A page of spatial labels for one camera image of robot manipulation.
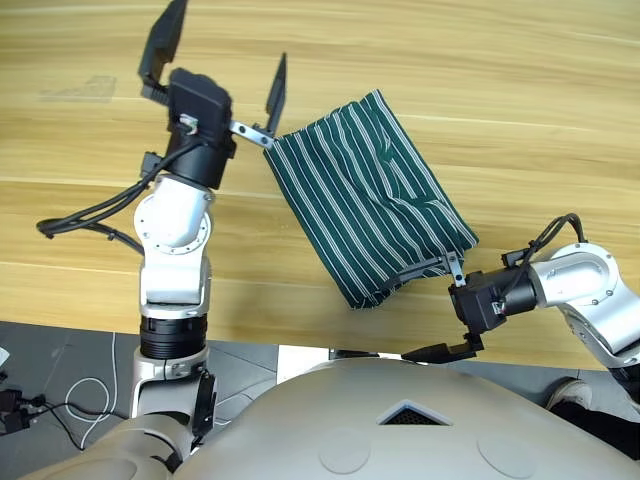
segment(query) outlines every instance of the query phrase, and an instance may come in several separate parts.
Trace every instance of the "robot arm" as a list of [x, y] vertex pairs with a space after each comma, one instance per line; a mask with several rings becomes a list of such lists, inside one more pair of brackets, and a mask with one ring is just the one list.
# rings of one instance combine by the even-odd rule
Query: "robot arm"
[[533, 254], [552, 239], [541, 235], [529, 248], [503, 255], [504, 269], [473, 272], [462, 281], [454, 275], [456, 283], [449, 293], [457, 317], [469, 330], [465, 343], [433, 345], [403, 358], [446, 363], [474, 357], [484, 348], [480, 335], [502, 325], [508, 316], [557, 307], [572, 332], [638, 402], [640, 297], [623, 282], [613, 255], [583, 238], [576, 215], [558, 217], [545, 232], [557, 233], [566, 221], [577, 227], [575, 244], [533, 261]]

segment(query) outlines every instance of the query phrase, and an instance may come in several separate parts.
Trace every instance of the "cable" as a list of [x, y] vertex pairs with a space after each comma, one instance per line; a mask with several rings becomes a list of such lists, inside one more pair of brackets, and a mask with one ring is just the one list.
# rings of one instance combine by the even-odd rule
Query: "cable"
[[[115, 411], [115, 408], [116, 408], [116, 403], [118, 401], [118, 371], [117, 371], [117, 368], [116, 368], [116, 333], [115, 332], [112, 333], [112, 337], [111, 337], [111, 368], [112, 368], [112, 371], [113, 371], [113, 403], [111, 405], [111, 409], [109, 409], [108, 411], [106, 411], [106, 410], [109, 408], [109, 401], [110, 401], [109, 389], [107, 388], [105, 383], [102, 380], [100, 380], [99, 378], [95, 378], [95, 377], [81, 378], [76, 383], [71, 385], [69, 390], [67, 390], [67, 394], [65, 395], [64, 404], [63, 405], [64, 405], [65, 409], [67, 410], [67, 413], [71, 417], [73, 417], [73, 418], [75, 418], [77, 420], [80, 420], [81, 422], [85, 422], [85, 423], [90, 423], [91, 424], [91, 426], [84, 433], [84, 435], [82, 437], [82, 440], [80, 441], [80, 447], [82, 449], [84, 449], [87, 437], [93, 431], [93, 429], [96, 428], [98, 423], [104, 422], [107, 418], [109, 418], [110, 415], [114, 414], [114, 411]], [[91, 381], [92, 382], [96, 382], [97, 384], [99, 384], [103, 388], [103, 390], [105, 392], [104, 410], [106, 411], [106, 413], [98, 415], [98, 417], [95, 418], [95, 419], [89, 419], [89, 418], [85, 418], [85, 417], [82, 417], [80, 415], [77, 415], [73, 411], [71, 411], [71, 409], [69, 408], [69, 406], [73, 406], [72, 402], [69, 402], [69, 397], [71, 396], [71, 392], [73, 392], [73, 390], [78, 385], [81, 385], [82, 383], [85, 383], [85, 382], [91, 382]], [[55, 414], [53, 409], [51, 409], [50, 411], [54, 416], [56, 416], [56, 414]]]
[[511, 290], [515, 288], [515, 286], [522, 278], [522, 275], [524, 275], [524, 272], [531, 263], [531, 258], [533, 257], [533, 255], [549, 245], [549, 243], [551, 243], [551, 241], [558, 235], [558, 233], [560, 233], [560, 230], [562, 230], [562, 228], [567, 223], [569, 223], [569, 225], [571, 225], [573, 227], [573, 230], [576, 232], [578, 243], [587, 242], [582, 230], [582, 221], [580, 220], [580, 217], [578, 215], [576, 215], [575, 213], [568, 213], [561, 217], [554, 218], [535, 240], [529, 242], [529, 249], [525, 253], [524, 258], [522, 259], [522, 263], [518, 267], [518, 272], [502, 291], [503, 303], [506, 303], [505, 299], [507, 295], [509, 294], [509, 292], [511, 292]]
[[78, 444], [78, 441], [73, 437], [73, 433], [71, 433], [71, 430], [69, 429], [69, 427], [65, 425], [65, 423], [62, 421], [62, 419], [58, 416], [58, 414], [55, 411], [53, 410], [49, 410], [49, 411], [51, 412], [51, 415], [53, 415], [55, 419], [58, 421], [58, 423], [63, 428], [63, 430], [66, 432], [67, 437], [69, 437], [69, 440], [71, 441], [73, 446], [82, 452], [84, 450], [84, 447]]
[[[253, 401], [255, 400], [255, 398], [253, 398], [253, 397], [251, 397], [251, 396], [247, 395], [247, 394], [246, 394], [246, 393], [244, 393], [244, 392], [238, 392], [238, 393], [234, 393], [234, 394], [233, 394], [233, 395], [231, 395], [230, 397], [225, 398], [224, 400], [221, 400], [220, 402], [218, 402], [218, 403], [216, 404], [216, 407], [219, 407], [220, 405], [223, 405], [224, 403], [228, 402], [229, 400], [233, 400], [233, 399], [234, 399], [234, 398], [236, 398], [236, 397], [245, 397], [245, 398], [248, 398], [248, 399], [249, 399], [249, 402], [253, 402]], [[221, 418], [220, 420], [221, 420], [221, 421], [214, 420], [214, 421], [213, 421], [213, 423], [214, 423], [215, 425], [220, 425], [221, 427], [224, 427], [224, 426], [229, 425], [229, 424], [231, 423], [231, 419], [228, 419], [228, 418]]]
[[39, 412], [32, 413], [30, 415], [30, 418], [32, 418], [32, 419], [33, 418], [38, 418], [38, 417], [44, 415], [45, 413], [49, 413], [52, 410], [57, 410], [58, 408], [65, 407], [67, 405], [70, 406], [70, 407], [73, 407], [76, 410], [78, 410], [78, 411], [80, 411], [82, 413], [85, 413], [87, 415], [98, 415], [98, 416], [99, 415], [110, 415], [110, 416], [113, 416], [113, 417], [118, 417], [118, 418], [120, 418], [122, 420], [128, 420], [129, 419], [129, 417], [127, 417], [125, 414], [120, 413], [118, 411], [109, 412], [109, 411], [105, 411], [105, 410], [101, 410], [101, 411], [100, 410], [89, 410], [89, 409], [84, 408], [81, 405], [78, 405], [77, 403], [74, 403], [74, 402], [65, 402], [65, 403], [56, 403], [56, 404], [47, 403], [45, 405], [45, 409], [44, 410], [40, 410]]
[[[118, 193], [117, 195], [111, 197], [110, 199], [91, 207], [87, 207], [84, 210], [72, 213], [71, 215], [68, 215], [64, 218], [49, 218], [46, 220], [41, 220], [36, 224], [36, 228], [40, 231], [40, 233], [50, 239], [54, 238], [55, 235], [71, 232], [73, 230], [91, 230], [107, 235], [109, 240], [119, 240], [125, 245], [136, 250], [138, 253], [144, 254], [142, 245], [140, 245], [132, 237], [99, 222], [118, 213], [120, 210], [131, 204], [147, 188], [149, 183], [154, 180], [154, 178], [160, 171], [169, 166], [169, 164], [171, 164], [178, 157], [190, 152], [194, 148], [201, 145], [203, 144], [191, 143], [175, 150], [174, 152], [164, 157], [160, 162], [158, 162], [158, 164], [155, 165], [147, 174], [145, 174], [141, 180], [139, 180], [134, 185], [131, 185], [129, 188], [123, 190], [122, 192]], [[89, 218], [84, 218], [87, 215], [91, 214], [95, 215]]]

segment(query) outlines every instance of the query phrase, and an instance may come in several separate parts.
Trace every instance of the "striped fabric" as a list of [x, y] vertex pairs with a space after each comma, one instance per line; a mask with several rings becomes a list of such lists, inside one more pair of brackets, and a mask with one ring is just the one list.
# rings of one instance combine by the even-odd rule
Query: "striped fabric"
[[379, 305], [403, 271], [446, 252], [462, 259], [478, 242], [378, 90], [277, 139], [265, 157], [352, 308]]

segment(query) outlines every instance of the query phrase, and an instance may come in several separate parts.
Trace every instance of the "white stripe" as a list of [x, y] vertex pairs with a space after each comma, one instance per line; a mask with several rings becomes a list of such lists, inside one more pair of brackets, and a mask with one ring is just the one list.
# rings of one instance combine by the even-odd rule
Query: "white stripe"
[[[304, 143], [302, 142], [302, 139], [300, 138], [301, 136], [299, 134], [296, 134], [294, 136], [294, 138], [296, 139], [296, 142], [298, 143], [298, 147], [300, 148], [300, 152], [302, 153], [302, 156], [304, 157], [304, 159], [307, 161], [307, 166], [309, 167], [310, 173], [314, 176], [314, 178], [316, 179], [316, 182], [318, 183], [318, 185], [320, 186], [320, 189], [323, 191], [323, 193], [325, 194], [325, 199], [329, 202], [329, 204], [331, 205], [331, 207], [333, 208], [333, 212], [335, 212], [338, 216], [338, 218], [342, 221], [342, 223], [344, 224], [347, 232], [349, 232], [349, 235], [351, 237], [351, 240], [353, 241], [353, 243], [356, 245], [356, 247], [358, 248], [359, 252], [362, 254], [362, 256], [369, 261], [371, 267], [373, 267], [373, 269], [378, 273], [378, 275], [380, 275], [380, 279], [382, 281], [385, 281], [387, 279], [387, 274], [385, 273], [385, 271], [380, 267], [380, 265], [378, 265], [376, 263], [376, 261], [373, 259], [373, 257], [369, 254], [369, 251], [365, 248], [365, 246], [362, 244], [362, 242], [360, 241], [360, 238], [358, 237], [358, 235], [356, 234], [356, 232], [353, 230], [353, 227], [351, 226], [351, 224], [349, 223], [349, 221], [347, 220], [347, 218], [344, 216], [344, 213], [342, 212], [342, 210], [340, 209], [340, 207], [338, 206], [337, 202], [335, 201], [335, 199], [332, 197], [331, 192], [329, 192], [329, 190], [327, 189], [324, 181], [322, 180], [322, 178], [320, 177], [320, 175], [318, 174], [318, 171], [314, 168], [313, 166], [313, 160], [311, 159], [311, 157], [309, 156], [309, 153], [307, 152], [306, 147], [304, 146]], [[307, 183], [309, 185], [311, 185], [311, 182], [309, 182], [306, 174], [304, 173], [304, 169], [300, 169], [300, 174], [305, 178], [305, 180], [307, 181]], [[332, 217], [332, 215], [329, 214], [329, 212], [327, 212], [325, 210], [325, 213], [327, 214], [327, 216], [329, 218]], [[340, 235], [337, 227], [336, 228], [336, 234]]]
[[[351, 117], [351, 119], [356, 123], [356, 126], [358, 127], [358, 131], [360, 133], [360, 136], [362, 137], [362, 139], [364, 140], [365, 145], [369, 149], [369, 153], [371, 153], [371, 159], [373, 160], [373, 162], [370, 162], [370, 163], [373, 163], [373, 165], [375, 166], [376, 170], [378, 171], [378, 175], [382, 179], [382, 183], [385, 186], [385, 192], [387, 192], [387, 196], [389, 198], [392, 198], [393, 197], [393, 190], [391, 188], [391, 183], [389, 182], [389, 177], [387, 177], [386, 172], [380, 166], [380, 161], [378, 160], [378, 154], [376, 153], [375, 146], [373, 145], [367, 130], [364, 128], [364, 125], [362, 124], [362, 122], [360, 121], [358, 116], [355, 115], [355, 112], [353, 111], [353, 108], [351, 106], [348, 109], [348, 114]], [[353, 139], [355, 141], [356, 140], [355, 135], [353, 135], [353, 133], [351, 133], [351, 135], [352, 135], [352, 137], [353, 137]]]
[[[272, 148], [275, 149], [275, 150], [279, 150], [280, 151], [280, 154], [278, 156], [275, 156], [273, 154], [273, 151], [267, 151], [267, 155], [269, 156], [269, 159], [271, 160], [272, 164], [274, 166], [276, 166], [277, 162], [281, 162], [284, 165], [284, 163], [287, 161], [286, 160], [287, 157], [282, 152], [282, 149], [280, 148], [280, 145], [278, 144], [278, 142], [274, 143]], [[293, 194], [289, 190], [289, 186], [288, 186], [287, 182], [285, 181], [284, 177], [280, 173], [280, 169], [276, 167], [276, 168], [273, 169], [273, 171], [280, 178], [280, 185], [282, 185], [284, 187], [284, 189], [287, 191], [288, 197], [289, 197], [289, 201], [292, 202], [295, 205], [295, 207], [296, 207], [296, 209], [298, 211], [301, 211], [302, 209], [300, 208], [298, 203], [295, 201]], [[304, 220], [304, 222], [307, 224], [307, 231], [309, 231], [311, 233], [311, 235], [314, 237], [315, 245], [317, 245], [317, 248], [319, 248], [322, 251], [322, 253], [324, 254], [324, 258], [331, 265], [331, 267], [333, 269], [333, 272], [340, 279], [341, 284], [344, 285], [344, 287], [347, 289], [347, 291], [349, 292], [349, 294], [353, 298], [353, 301], [356, 301], [358, 299], [358, 296], [356, 296], [353, 293], [353, 291], [349, 288], [349, 284], [345, 283], [345, 281], [340, 276], [339, 270], [335, 267], [335, 265], [331, 261], [331, 256], [328, 255], [327, 252], [322, 247], [322, 243], [320, 242], [320, 239], [316, 235], [316, 230], [311, 226], [311, 224], [309, 223], [309, 221], [307, 220], [307, 218], [305, 216], [302, 216], [301, 220]]]
[[[447, 248], [440, 241], [440, 238], [438, 238], [438, 235], [436, 234], [435, 230], [429, 224], [429, 222], [427, 222], [426, 218], [424, 218], [423, 213], [420, 210], [418, 210], [416, 207], [411, 205], [409, 202], [407, 202], [406, 200], [403, 200], [401, 198], [394, 198], [393, 201], [395, 203], [399, 203], [400, 205], [404, 205], [408, 210], [413, 211], [414, 212], [414, 218], [416, 218], [420, 222], [420, 224], [424, 228], [426, 234], [429, 236], [431, 241], [435, 244], [436, 248], [438, 250], [440, 250], [440, 253], [443, 254], [443, 253], [447, 252]], [[446, 237], [449, 238], [449, 235], [447, 235], [446, 231], [442, 230], [442, 233], [444, 233], [446, 235]]]
[[342, 265], [345, 267], [345, 270], [350, 273], [351, 279], [360, 288], [360, 292], [363, 295], [366, 296], [368, 294], [367, 288], [360, 281], [360, 278], [358, 277], [356, 272], [353, 270], [353, 268], [351, 267], [351, 265], [349, 264], [347, 259], [344, 258], [344, 256], [342, 255], [342, 252], [340, 251], [340, 249], [336, 245], [335, 241], [333, 240], [333, 237], [329, 233], [329, 230], [325, 227], [324, 223], [320, 219], [320, 216], [318, 215], [318, 213], [313, 208], [313, 205], [311, 204], [311, 201], [309, 200], [309, 197], [307, 197], [304, 188], [302, 187], [302, 185], [298, 181], [298, 178], [295, 176], [295, 173], [292, 171], [292, 166], [289, 163], [286, 155], [284, 155], [284, 151], [282, 151], [281, 145], [276, 143], [276, 144], [274, 144], [274, 146], [276, 147], [276, 149], [280, 150], [280, 154], [282, 155], [283, 160], [284, 160], [282, 165], [287, 170], [291, 180], [293, 180], [294, 186], [297, 188], [296, 192], [299, 194], [300, 199], [305, 203], [305, 206], [309, 210], [309, 213], [315, 219], [316, 223], [318, 224], [318, 227], [320, 227], [320, 230], [324, 234], [324, 237], [326, 238], [327, 242], [331, 245], [333, 253], [335, 253], [335, 255], [341, 260]]
[[[356, 146], [356, 148], [358, 149], [358, 151], [360, 152], [360, 155], [362, 156], [362, 158], [366, 158], [366, 157], [362, 154], [362, 151], [360, 150], [360, 147], [359, 147], [359, 145], [358, 145], [358, 142], [355, 142], [355, 146]], [[373, 175], [372, 175], [371, 170], [369, 169], [368, 163], [367, 163], [367, 162], [364, 162], [364, 165], [365, 165], [365, 167], [367, 168], [367, 170], [369, 170], [369, 175], [373, 178]], [[400, 203], [400, 202], [403, 202], [403, 203], [405, 203], [405, 204], [406, 204], [406, 202], [404, 202], [403, 200], [401, 200], [401, 199], [399, 199], [399, 198], [394, 198], [394, 197], [393, 197], [393, 196], [391, 196], [391, 195], [389, 196], [389, 200], [390, 200], [392, 203]], [[435, 231], [431, 228], [431, 225], [429, 225], [429, 223], [428, 223], [428, 222], [426, 222], [426, 221], [425, 221], [425, 219], [420, 215], [420, 211], [419, 211], [417, 208], [413, 207], [412, 205], [409, 205], [409, 204], [406, 204], [406, 205], [409, 207], [409, 209], [410, 209], [410, 210], [414, 210], [415, 212], [418, 212], [418, 215], [416, 215], [416, 217], [417, 217], [418, 221], [421, 223], [421, 225], [424, 227], [424, 230], [425, 230], [425, 232], [427, 233], [427, 235], [429, 236], [429, 238], [431, 239], [431, 241], [432, 241], [432, 242], [436, 245], [436, 247], [440, 250], [440, 253], [446, 253], [446, 248], [445, 248], [445, 246], [440, 242], [440, 240], [438, 239], [438, 236], [436, 235]], [[436, 256], [436, 255], [434, 255], [434, 254], [433, 254], [433, 252], [431, 251], [431, 249], [430, 249], [426, 244], [424, 244], [424, 246], [427, 248], [427, 250], [429, 250], [429, 254], [430, 254], [432, 257], [435, 257], [435, 256]]]
[[[336, 127], [339, 130], [339, 132], [338, 132], [339, 135], [341, 135], [340, 140], [342, 140], [342, 143], [341, 144], [337, 144], [337, 145], [345, 145], [345, 141], [342, 138], [342, 134], [344, 132], [342, 131], [342, 129], [340, 128], [339, 125], [336, 124]], [[346, 147], [345, 150], [347, 150], [347, 153], [350, 153], [350, 156], [351, 156], [351, 159], [352, 159], [352, 163], [353, 163], [355, 169], [359, 172], [360, 180], [361, 180], [362, 184], [364, 185], [365, 189], [367, 190], [368, 195], [371, 198], [379, 198], [379, 195], [375, 194], [373, 192], [373, 190], [371, 190], [371, 188], [369, 187], [369, 183], [365, 181], [365, 178], [364, 178], [364, 175], [362, 173], [362, 170], [360, 169], [360, 163], [356, 160], [356, 157], [355, 157], [353, 151], [350, 148], [348, 148], [346, 145], [345, 145], [345, 147]], [[402, 229], [403, 231], [405, 231], [404, 227], [402, 227], [402, 225], [400, 224], [400, 222], [398, 221], [398, 219], [396, 218], [396, 216], [394, 214], [389, 213], [389, 218], [391, 219], [391, 221], [394, 223], [394, 225], [398, 229]], [[409, 235], [408, 232], [405, 231], [405, 233], [406, 233], [405, 238], [411, 244], [411, 246], [413, 246], [415, 248], [416, 253], [417, 253], [418, 257], [419, 257], [419, 261], [426, 260], [426, 258], [424, 257], [424, 255], [422, 253], [422, 248], [413, 240], [413, 237], [411, 235]], [[426, 247], [426, 248], [429, 251], [429, 255], [430, 255], [429, 258], [433, 258], [435, 256], [433, 254], [433, 252], [429, 249], [429, 247]]]
[[[439, 197], [439, 199], [442, 201], [442, 203], [447, 205], [449, 208], [453, 209], [453, 205], [449, 202], [449, 200], [447, 199], [447, 197], [444, 194], [444, 192], [442, 192], [440, 190], [440, 187], [438, 186], [438, 184], [432, 178], [432, 176], [431, 176], [431, 174], [429, 172], [429, 169], [424, 164], [424, 162], [422, 161], [420, 156], [417, 154], [417, 152], [412, 148], [410, 142], [408, 142], [406, 136], [402, 132], [402, 128], [398, 124], [397, 120], [395, 119], [395, 117], [393, 116], [391, 111], [387, 108], [386, 104], [384, 103], [384, 100], [382, 100], [382, 94], [380, 93], [380, 91], [379, 90], [374, 90], [373, 91], [373, 96], [374, 96], [374, 98], [376, 100], [376, 103], [378, 104], [380, 109], [383, 111], [385, 117], [389, 120], [389, 123], [391, 124], [391, 126], [394, 129], [394, 131], [396, 132], [396, 135], [398, 136], [398, 138], [400, 138], [400, 140], [402, 141], [403, 145], [405, 146], [405, 148], [407, 149], [407, 151], [409, 152], [409, 154], [413, 158], [414, 162], [416, 162], [416, 165], [423, 171], [424, 175], [427, 178], [427, 181], [429, 182], [429, 186], [432, 188], [432, 190], [434, 191], [436, 196]], [[470, 232], [468, 231], [468, 229], [460, 221], [460, 219], [457, 216], [455, 217], [455, 219], [456, 219], [456, 225], [458, 227], [457, 229], [460, 230], [463, 233], [463, 235], [465, 235], [466, 237], [468, 237], [470, 239], [473, 238], [472, 235], [470, 234]]]
[[[398, 263], [400, 263], [404, 267], [410, 265], [412, 263], [411, 262], [412, 256], [409, 253], [409, 250], [407, 250], [400, 242], [395, 240], [396, 233], [402, 234], [403, 232], [402, 231], [393, 232], [389, 227], [387, 227], [387, 221], [384, 218], [382, 218], [382, 215], [380, 215], [380, 213], [378, 212], [378, 209], [375, 206], [373, 207], [372, 211], [375, 213], [375, 215], [379, 218], [380, 221], [376, 222], [373, 219], [373, 217], [371, 216], [369, 210], [367, 210], [367, 208], [364, 206], [364, 203], [362, 203], [362, 200], [360, 200], [360, 196], [356, 193], [356, 191], [353, 188], [353, 186], [351, 185], [351, 182], [349, 181], [349, 179], [347, 179], [342, 174], [342, 171], [340, 170], [340, 167], [338, 165], [338, 161], [333, 156], [333, 154], [331, 153], [331, 148], [329, 147], [329, 144], [328, 144], [327, 140], [324, 138], [322, 130], [319, 127], [315, 127], [315, 128], [317, 129], [316, 134], [318, 135], [318, 139], [320, 141], [320, 145], [321, 145], [322, 149], [324, 150], [325, 154], [329, 158], [329, 161], [331, 162], [331, 164], [334, 167], [334, 169], [337, 172], [337, 174], [343, 179], [342, 185], [347, 189], [347, 192], [349, 193], [350, 197], [353, 198], [354, 203], [356, 204], [358, 210], [360, 211], [362, 216], [365, 217], [365, 219], [367, 220], [367, 225], [370, 226], [374, 230], [376, 235], [378, 235], [380, 241], [385, 244], [385, 246], [387, 247], [389, 253], [394, 256], [394, 258], [398, 261]], [[399, 248], [401, 248], [402, 250], [404, 250], [404, 252], [407, 255], [407, 257], [402, 257], [402, 255], [399, 252], [397, 252], [395, 250], [395, 248], [393, 248], [387, 242], [387, 239], [386, 239], [385, 235], [378, 228], [378, 224], [381, 224], [381, 225], [383, 225], [385, 227], [385, 229], [387, 230], [388, 234], [395, 240], [395, 243], [397, 244], [397, 246]]]
[[[329, 180], [331, 181], [331, 183], [333, 183], [333, 185], [336, 187], [336, 190], [338, 190], [338, 192], [340, 193], [340, 196], [342, 198], [342, 200], [345, 203], [348, 203], [347, 198], [345, 195], [343, 195], [341, 193], [341, 187], [344, 188], [346, 190], [346, 193], [349, 195], [349, 198], [353, 201], [353, 203], [355, 204], [356, 208], [358, 209], [358, 211], [360, 212], [360, 215], [364, 218], [364, 220], [366, 221], [366, 227], [369, 227], [373, 230], [374, 234], [376, 235], [377, 239], [380, 241], [380, 243], [383, 244], [383, 246], [386, 248], [385, 253], [390, 254], [399, 264], [401, 267], [406, 267], [408, 265], [407, 260], [402, 258], [402, 255], [400, 255], [388, 242], [386, 237], [382, 234], [382, 232], [378, 229], [378, 226], [376, 225], [376, 222], [373, 220], [373, 217], [371, 217], [371, 215], [369, 214], [369, 212], [367, 211], [367, 209], [365, 208], [364, 204], [362, 203], [362, 201], [360, 200], [360, 197], [356, 194], [355, 190], [353, 189], [353, 187], [351, 186], [351, 183], [342, 175], [342, 172], [340, 171], [336, 159], [333, 156], [333, 154], [331, 153], [331, 149], [329, 148], [329, 145], [327, 144], [327, 141], [325, 140], [323, 134], [322, 134], [322, 129], [319, 126], [315, 126], [314, 127], [314, 134], [316, 135], [319, 143], [320, 143], [320, 147], [322, 148], [322, 150], [324, 151], [324, 154], [327, 156], [327, 158], [329, 159], [329, 161], [331, 162], [331, 164], [333, 165], [334, 169], [335, 169], [335, 174], [342, 177], [342, 182], [340, 183], [340, 185], [336, 184], [336, 182], [333, 180], [333, 175], [332, 172], [330, 172], [326, 166], [324, 166], [324, 163], [322, 163], [322, 165], [324, 166], [325, 172], [327, 173], [327, 176], [329, 178]], [[314, 148], [314, 152], [316, 153], [316, 155], [318, 155], [318, 152], [315, 150], [315, 146], [313, 146]], [[360, 222], [358, 222], [358, 225], [360, 226], [360, 228], [365, 231], [365, 226], [363, 226]], [[401, 245], [399, 245], [400, 248], [402, 248], [403, 250], [405, 250], [405, 253], [407, 255], [409, 255], [409, 252], [404, 249], [404, 247], [402, 247]]]
[[418, 195], [416, 195], [416, 192], [413, 190], [413, 188], [411, 188], [411, 184], [407, 180], [407, 177], [404, 176], [404, 173], [402, 172], [402, 170], [400, 170], [400, 167], [398, 167], [398, 164], [395, 162], [394, 159], [392, 159], [389, 162], [389, 165], [391, 166], [391, 170], [395, 172], [396, 177], [398, 177], [398, 179], [400, 180], [400, 183], [402, 183], [402, 185], [404, 186], [409, 196], [414, 200], [418, 198]]

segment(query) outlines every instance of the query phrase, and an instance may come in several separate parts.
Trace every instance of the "wood grain surface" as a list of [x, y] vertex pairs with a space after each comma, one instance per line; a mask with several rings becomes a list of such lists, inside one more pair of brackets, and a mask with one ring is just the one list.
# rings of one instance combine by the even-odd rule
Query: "wood grain surface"
[[[91, 232], [48, 241], [34, 224], [113, 195], [145, 150], [164, 151], [166, 111], [136, 75], [164, 6], [0, 4], [2, 320], [137, 331], [140, 258]], [[636, 0], [191, 0], [173, 66], [227, 88], [236, 119], [264, 121], [286, 51], [281, 133], [380, 88], [480, 236], [467, 271], [498, 268], [576, 211], [640, 291], [639, 21]], [[110, 223], [132, 233], [132, 215]], [[461, 339], [445, 278], [350, 311], [257, 147], [240, 143], [212, 215], [210, 338], [392, 352]], [[482, 360], [599, 366], [554, 310], [485, 337]]]

